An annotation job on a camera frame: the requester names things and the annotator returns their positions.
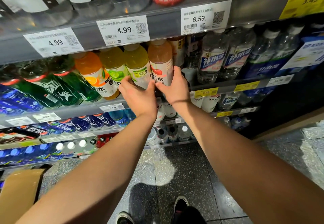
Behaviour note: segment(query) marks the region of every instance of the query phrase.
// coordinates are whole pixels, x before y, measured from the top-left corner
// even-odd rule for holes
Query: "hand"
[[[118,89],[136,116],[148,115],[156,120],[157,104],[154,95],[154,83],[154,80],[151,80],[147,90],[140,90],[134,85],[130,76],[122,79]]]
[[[157,82],[155,85],[165,94],[167,101],[172,105],[182,102],[191,102],[187,80],[182,76],[181,69],[178,66],[173,67],[174,75],[171,86]]]

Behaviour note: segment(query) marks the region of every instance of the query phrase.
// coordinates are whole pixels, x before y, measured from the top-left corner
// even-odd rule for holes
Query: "pant leg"
[[[206,221],[196,208],[188,206],[181,213],[176,213],[172,224],[206,224]]]

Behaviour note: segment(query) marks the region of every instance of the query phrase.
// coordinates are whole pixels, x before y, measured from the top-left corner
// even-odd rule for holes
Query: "shoe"
[[[117,215],[116,224],[135,224],[130,214],[125,211],[120,212]]]
[[[186,207],[189,206],[188,200],[184,196],[179,196],[174,203],[174,211],[173,211],[173,219],[175,218],[176,214],[180,214]]]

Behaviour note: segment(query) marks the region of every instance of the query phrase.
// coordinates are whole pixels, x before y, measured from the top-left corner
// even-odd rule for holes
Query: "white price tag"
[[[23,125],[28,125],[28,124],[34,124],[35,122],[31,120],[27,116],[19,117],[19,118],[14,118],[14,119],[9,119],[6,120],[6,122],[14,125],[15,127],[17,126],[23,126]]]
[[[181,8],[181,35],[226,28],[231,4],[222,1]]]
[[[42,139],[42,141],[45,141],[46,143],[52,143],[52,142],[60,141],[60,139],[57,137],[52,137],[52,138],[44,138]]]
[[[37,119],[40,123],[44,122],[50,122],[50,121],[55,121],[55,120],[60,120],[61,118],[56,115],[54,112],[51,113],[45,113],[45,114],[40,114],[40,115],[33,115],[35,119]]]
[[[165,122],[166,125],[176,124],[176,123],[181,123],[181,118],[176,118],[174,120],[170,120],[170,121]]]
[[[257,109],[257,107],[245,108],[245,109],[241,110],[240,114],[254,112],[256,109]]]
[[[146,15],[97,21],[107,46],[150,40]]]
[[[63,135],[63,136],[59,136],[58,137],[61,141],[62,140],[72,140],[72,139],[76,139],[73,135]]]
[[[290,80],[293,77],[294,77],[294,74],[287,75],[287,76],[283,76],[283,77],[274,77],[274,78],[271,78],[270,81],[268,82],[268,84],[266,85],[266,87],[277,86],[277,85],[282,85],[282,84],[289,83]]]
[[[24,37],[44,58],[84,51],[71,28],[26,34]]]
[[[91,136],[95,136],[94,133],[82,133],[82,134],[78,134],[81,138],[87,138],[87,137],[91,137]]]
[[[102,109],[103,112],[108,112],[108,111],[119,111],[125,108],[122,103],[119,103],[115,105],[100,106],[100,109]]]

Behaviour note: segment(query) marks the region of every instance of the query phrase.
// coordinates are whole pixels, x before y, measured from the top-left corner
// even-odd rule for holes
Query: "person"
[[[107,223],[156,120],[155,86],[189,125],[220,181],[254,223],[324,223],[324,191],[279,157],[193,105],[187,81],[175,66],[168,87],[152,80],[143,91],[125,77],[119,90],[137,118],[68,173],[17,224]],[[205,223],[185,197],[176,200],[173,222]],[[133,221],[122,212],[117,223]]]

